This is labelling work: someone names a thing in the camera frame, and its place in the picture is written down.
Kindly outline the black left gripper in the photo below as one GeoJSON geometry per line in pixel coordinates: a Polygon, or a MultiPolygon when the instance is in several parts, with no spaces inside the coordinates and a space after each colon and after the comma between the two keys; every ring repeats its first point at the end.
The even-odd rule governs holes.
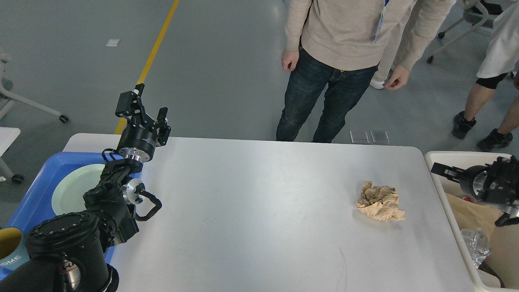
{"type": "Polygon", "coordinates": [[[144,87],[145,84],[140,83],[133,91],[121,93],[115,110],[115,116],[127,120],[116,153],[143,163],[153,159],[156,146],[167,144],[171,132],[167,124],[167,107],[159,109],[155,123],[146,114],[141,100],[144,87]]]}

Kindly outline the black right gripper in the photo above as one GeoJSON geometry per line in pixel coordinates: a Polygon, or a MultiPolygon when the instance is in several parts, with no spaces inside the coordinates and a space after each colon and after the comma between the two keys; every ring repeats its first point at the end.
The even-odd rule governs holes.
{"type": "Polygon", "coordinates": [[[460,184],[462,191],[475,199],[486,199],[489,187],[487,170],[488,167],[483,165],[475,165],[465,170],[435,162],[431,173],[460,184]]]}

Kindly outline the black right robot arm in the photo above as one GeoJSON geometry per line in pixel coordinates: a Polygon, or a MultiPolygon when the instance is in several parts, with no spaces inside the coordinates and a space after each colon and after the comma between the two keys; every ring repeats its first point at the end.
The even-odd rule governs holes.
{"type": "Polygon", "coordinates": [[[434,163],[430,172],[458,183],[465,194],[502,211],[495,221],[497,227],[519,223],[519,162],[515,156],[497,157],[492,164],[467,169],[434,163]]]}

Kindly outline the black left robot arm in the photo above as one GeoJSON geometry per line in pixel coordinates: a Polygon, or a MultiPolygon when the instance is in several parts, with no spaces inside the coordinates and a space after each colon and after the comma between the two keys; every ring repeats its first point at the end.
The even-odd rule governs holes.
{"type": "Polygon", "coordinates": [[[106,148],[98,184],[83,194],[86,209],[45,220],[26,235],[29,260],[2,279],[2,292],[115,292],[117,270],[105,260],[109,247],[138,233],[137,222],[147,221],[162,207],[156,196],[133,174],[164,146],[171,128],[167,108],[157,118],[145,111],[145,85],[120,94],[115,115],[124,118],[116,148],[106,148]]]}

